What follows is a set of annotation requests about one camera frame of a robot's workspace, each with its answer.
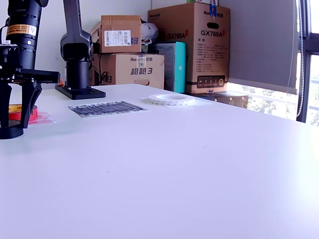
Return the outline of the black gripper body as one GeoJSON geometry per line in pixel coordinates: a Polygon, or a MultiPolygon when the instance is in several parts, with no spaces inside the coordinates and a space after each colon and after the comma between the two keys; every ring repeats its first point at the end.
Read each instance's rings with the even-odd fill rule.
{"type": "Polygon", "coordinates": [[[55,71],[33,70],[33,69],[4,69],[0,70],[0,79],[8,83],[39,83],[57,84],[60,80],[60,73],[55,71]]]}

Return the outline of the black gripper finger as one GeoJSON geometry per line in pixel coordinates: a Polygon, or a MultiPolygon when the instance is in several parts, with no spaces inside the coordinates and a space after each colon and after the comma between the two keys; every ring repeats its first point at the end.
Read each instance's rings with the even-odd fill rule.
{"type": "Polygon", "coordinates": [[[0,84],[0,125],[8,127],[9,125],[9,101],[12,87],[8,83],[0,84]]]}
{"type": "Polygon", "coordinates": [[[40,84],[21,84],[22,88],[22,109],[21,109],[21,128],[27,128],[32,109],[38,99],[42,87],[40,84]]]}

